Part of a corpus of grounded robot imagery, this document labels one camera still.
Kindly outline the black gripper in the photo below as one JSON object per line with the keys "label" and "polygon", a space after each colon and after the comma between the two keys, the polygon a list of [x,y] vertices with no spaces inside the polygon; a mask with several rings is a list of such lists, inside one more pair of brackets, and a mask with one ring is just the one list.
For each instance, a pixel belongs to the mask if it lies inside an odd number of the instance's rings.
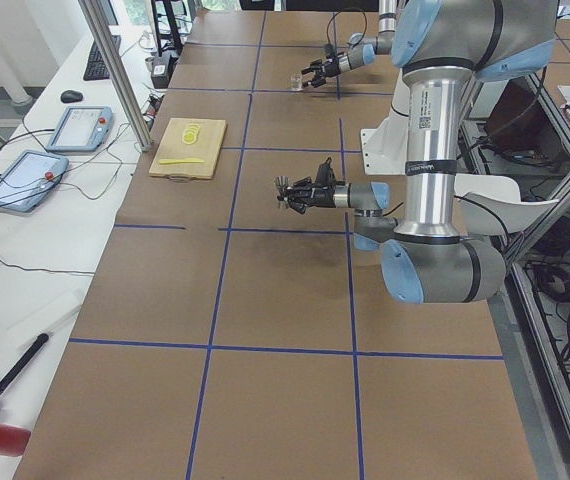
{"label": "black gripper", "polygon": [[298,214],[305,214],[308,207],[318,208],[348,208],[349,184],[344,181],[336,182],[333,188],[320,187],[312,182],[310,177],[291,182],[288,176],[280,177],[280,191],[292,190],[292,199],[284,203]]}
{"label": "black gripper", "polygon": [[350,70],[349,56],[347,54],[339,54],[327,59],[324,63],[322,59],[312,61],[307,67],[301,70],[302,74],[316,74],[311,80],[303,83],[304,88],[319,88],[326,84],[326,78],[334,78],[342,73]]}

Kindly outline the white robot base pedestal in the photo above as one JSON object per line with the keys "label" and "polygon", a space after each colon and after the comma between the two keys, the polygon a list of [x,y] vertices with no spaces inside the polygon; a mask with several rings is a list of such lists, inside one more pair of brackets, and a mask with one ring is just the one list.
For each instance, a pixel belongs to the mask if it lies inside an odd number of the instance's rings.
{"label": "white robot base pedestal", "polygon": [[410,89],[399,73],[389,114],[376,129],[361,130],[367,175],[404,175],[407,160]]}

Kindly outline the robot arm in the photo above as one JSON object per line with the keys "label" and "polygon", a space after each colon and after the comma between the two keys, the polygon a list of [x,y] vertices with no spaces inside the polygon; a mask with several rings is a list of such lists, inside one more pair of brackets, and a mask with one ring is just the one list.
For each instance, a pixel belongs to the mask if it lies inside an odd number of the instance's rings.
{"label": "robot arm", "polygon": [[544,68],[555,40],[554,1],[412,1],[379,5],[374,38],[310,64],[311,85],[390,56],[409,90],[404,215],[383,215],[389,188],[335,178],[329,162],[315,177],[276,180],[293,210],[351,208],[355,245],[381,253],[389,294],[406,303],[467,303],[492,296],[506,274],[502,254],[463,237],[452,222],[461,96],[470,79],[493,82]]}
{"label": "robot arm", "polygon": [[[355,70],[374,62],[377,55],[389,54],[395,37],[397,21],[406,5],[406,1],[380,1],[378,6],[378,34],[367,37],[368,20],[361,7],[346,7],[334,13],[326,27],[327,42],[324,44],[324,57],[312,61],[301,70],[301,75],[313,74],[308,80],[301,80],[301,88],[318,88],[327,83],[329,78]],[[329,27],[336,17],[343,12],[360,12],[364,17],[362,32],[354,33],[348,40],[348,49],[339,52],[338,44],[329,37]]]}

